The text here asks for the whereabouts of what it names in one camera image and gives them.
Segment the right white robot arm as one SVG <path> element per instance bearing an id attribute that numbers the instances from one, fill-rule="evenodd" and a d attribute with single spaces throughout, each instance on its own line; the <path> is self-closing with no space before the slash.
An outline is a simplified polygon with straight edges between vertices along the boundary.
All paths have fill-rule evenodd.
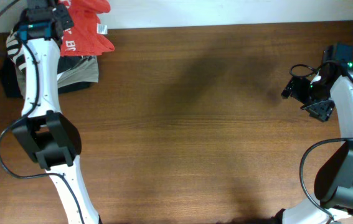
<path id="1" fill-rule="evenodd" d="M 281 97 L 298 100 L 301 109 L 319 121 L 337 112 L 340 137 L 319 141 L 303 154 L 299 181 L 306 196 L 298 205 L 280 210 L 271 223 L 340 223 L 353 217 L 353 48 L 336 43 L 328 46 L 320 66 L 306 75 L 291 73 Z M 315 148 L 330 143 L 340 148 L 319 169 L 310 194 L 304 183 L 304 164 Z"/>

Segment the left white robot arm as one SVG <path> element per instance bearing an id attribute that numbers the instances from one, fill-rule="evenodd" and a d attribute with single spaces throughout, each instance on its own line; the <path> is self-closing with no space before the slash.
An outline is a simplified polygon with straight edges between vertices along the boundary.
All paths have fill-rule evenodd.
<path id="1" fill-rule="evenodd" d="M 31 161 L 52 180 L 68 222 L 101 223 L 82 177 L 80 134 L 59 103 L 60 43 L 63 31 L 72 26 L 63 4 L 28 1 L 16 32 L 26 61 L 26 95 L 22 116 L 11 130 Z"/>

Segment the red orange t-shirt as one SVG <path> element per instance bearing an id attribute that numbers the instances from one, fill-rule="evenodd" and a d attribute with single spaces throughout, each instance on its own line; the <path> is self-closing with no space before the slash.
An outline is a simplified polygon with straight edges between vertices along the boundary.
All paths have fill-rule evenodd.
<path id="1" fill-rule="evenodd" d="M 63 57 L 97 56 L 115 50 L 106 38 L 108 28 L 99 14 L 109 13 L 107 0 L 59 0 L 70 14 L 74 26 L 64 31 L 60 55 Z"/>

